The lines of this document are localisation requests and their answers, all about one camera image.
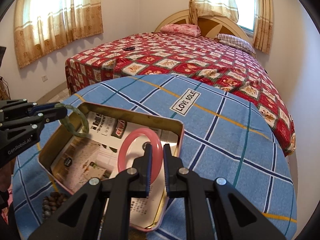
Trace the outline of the green jade bangle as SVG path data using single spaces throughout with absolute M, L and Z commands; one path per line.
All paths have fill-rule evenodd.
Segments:
M 70 122 L 70 119 L 68 115 L 66 115 L 64 118 L 60 119 L 61 125 L 63 125 L 68 132 L 70 132 L 73 136 L 79 137 L 79 138 L 85 138 L 89 133 L 89 123 L 84 115 L 78 108 L 72 106 L 72 105 L 65 105 L 64 103 L 56 103 L 54 105 L 55 108 L 58 107 L 64 107 L 65 109 L 71 110 L 73 113 L 76 113 L 80 117 L 80 121 L 82 124 L 82 132 L 78 132 L 74 125 Z

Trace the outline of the printed paper in box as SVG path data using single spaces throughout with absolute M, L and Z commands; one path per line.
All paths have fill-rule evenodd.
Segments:
M 90 111 L 87 137 L 72 136 L 50 165 L 54 178 L 70 193 L 76 193 L 91 178 L 114 178 L 118 174 L 117 160 L 122 143 L 132 131 L 143 127 L 153 130 L 161 144 L 169 144 L 172 155 L 177 156 L 183 124 L 167 118 L 144 117 L 146 124 L 141 125 Z M 166 203 L 164 168 L 161 168 L 150 185 L 149 196 L 131 200 L 131 225 L 140 230 L 155 230 L 161 224 Z

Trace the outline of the plaid pillow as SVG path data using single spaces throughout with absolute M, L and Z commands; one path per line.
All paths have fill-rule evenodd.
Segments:
M 218 39 L 221 43 L 229 44 L 230 46 L 237 46 L 243 51 L 249 51 L 251 54 L 255 54 L 255 50 L 253 49 L 252 45 L 242 38 L 229 34 L 217 34 L 215 38 Z

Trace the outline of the right window curtain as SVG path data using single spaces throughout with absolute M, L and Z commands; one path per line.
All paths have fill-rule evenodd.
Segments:
M 255 0 L 253 46 L 269 55 L 273 38 L 273 0 Z

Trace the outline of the blue plaid tablecloth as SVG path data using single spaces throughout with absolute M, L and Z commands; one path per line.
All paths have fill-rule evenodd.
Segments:
M 180 120 L 181 159 L 204 178 L 224 177 L 287 239 L 297 203 L 279 142 L 252 103 L 181 75 L 122 77 L 90 85 L 66 100 Z

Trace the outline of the pink bangle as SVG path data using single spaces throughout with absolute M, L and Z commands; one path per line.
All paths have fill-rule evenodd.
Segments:
M 122 172 L 126 169 L 126 154 L 129 146 L 132 142 L 140 136 L 146 136 L 151 142 L 152 147 L 152 165 L 151 165 L 151 181 L 153 183 L 161 170 L 162 161 L 163 161 L 163 147 L 158 135 L 149 128 L 139 128 L 132 131 L 122 143 L 119 154 L 118 154 L 118 172 Z

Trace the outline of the pink tin box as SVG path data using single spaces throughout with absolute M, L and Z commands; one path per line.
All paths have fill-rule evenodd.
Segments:
M 39 156 L 41 167 L 70 194 L 76 193 L 91 178 L 114 178 L 119 173 L 120 148 L 127 136 L 139 128 L 153 130 L 162 146 L 169 144 L 172 155 L 180 155 L 184 126 L 178 120 L 90 102 L 82 103 L 78 110 L 88 120 L 87 137 L 76 137 L 60 125 Z M 130 143 L 125 157 L 126 168 L 143 155 L 148 142 L 146 135 L 140 135 Z M 151 182 L 148 198 L 131 200 L 130 225 L 144 232 L 156 230 L 167 202 L 162 163 L 157 178 Z

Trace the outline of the window curtain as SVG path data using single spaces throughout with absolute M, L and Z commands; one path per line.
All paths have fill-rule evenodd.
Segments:
M 235 0 L 189 0 L 189 23 L 197 25 L 202 16 L 226 17 L 238 22 L 239 13 Z
M 76 40 L 101 33 L 101 0 L 16 0 L 14 45 L 21 69 Z
M 253 46 L 269 55 L 273 38 L 273 0 L 255 0 Z

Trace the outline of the window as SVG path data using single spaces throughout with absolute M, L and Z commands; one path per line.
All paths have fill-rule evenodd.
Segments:
M 255 22 L 255 0 L 235 0 L 238 7 L 238 25 L 246 32 L 253 33 Z

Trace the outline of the black object on bed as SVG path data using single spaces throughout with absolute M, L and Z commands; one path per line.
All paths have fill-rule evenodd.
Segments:
M 124 51 L 133 51 L 135 50 L 135 47 L 126 47 L 126 48 L 123 48 Z

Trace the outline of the pink pillow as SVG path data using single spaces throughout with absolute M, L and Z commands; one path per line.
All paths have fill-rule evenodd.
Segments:
M 160 28 L 161 33 L 184 34 L 191 37 L 200 37 L 201 30 L 198 25 L 167 24 Z

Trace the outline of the wooden headboard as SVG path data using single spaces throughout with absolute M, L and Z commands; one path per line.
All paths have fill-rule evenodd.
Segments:
M 160 32 L 161 27 L 167 24 L 188 24 L 189 23 L 189 10 L 182 10 L 175 14 L 170 15 L 163 20 L 155 29 L 155 32 Z M 198 18 L 198 26 L 201 30 L 201 36 L 208 38 L 215 38 L 219 33 L 233 35 L 241 38 L 250 44 L 252 40 L 247 36 L 243 29 L 236 23 L 226 17 L 212 17 L 203 16 Z

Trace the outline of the wall socket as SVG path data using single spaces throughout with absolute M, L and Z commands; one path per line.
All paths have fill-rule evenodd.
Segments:
M 46 75 L 42 76 L 42 81 L 46 82 L 48 80 L 48 77 Z

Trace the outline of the middle window curtain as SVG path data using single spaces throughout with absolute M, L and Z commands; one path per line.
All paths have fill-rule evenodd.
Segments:
M 189 23 L 197 25 L 202 16 L 226 17 L 238 22 L 239 13 L 235 0 L 189 0 Z

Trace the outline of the bed with red quilt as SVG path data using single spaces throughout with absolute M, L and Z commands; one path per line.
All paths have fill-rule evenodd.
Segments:
M 135 47 L 133 51 L 123 48 Z M 180 74 L 253 103 L 285 155 L 296 149 L 293 118 L 262 65 L 217 39 L 183 34 L 134 34 L 82 51 L 66 60 L 71 94 L 124 76 Z

